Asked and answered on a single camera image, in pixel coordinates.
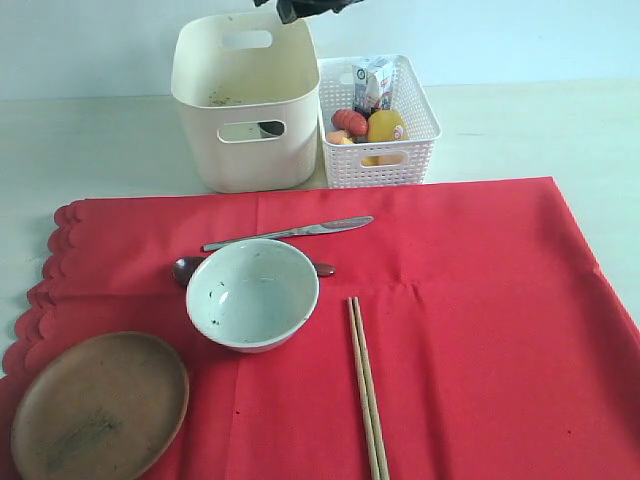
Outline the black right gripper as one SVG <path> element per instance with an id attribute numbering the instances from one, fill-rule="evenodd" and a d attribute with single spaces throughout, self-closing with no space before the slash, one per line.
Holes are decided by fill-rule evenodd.
<path id="1" fill-rule="evenodd" d="M 259 8 L 271 0 L 253 0 L 256 8 Z M 345 8 L 361 3 L 362 0 L 277 0 L 276 11 L 282 24 L 291 24 L 305 15 L 321 15 L 331 11 L 340 13 Z"/>

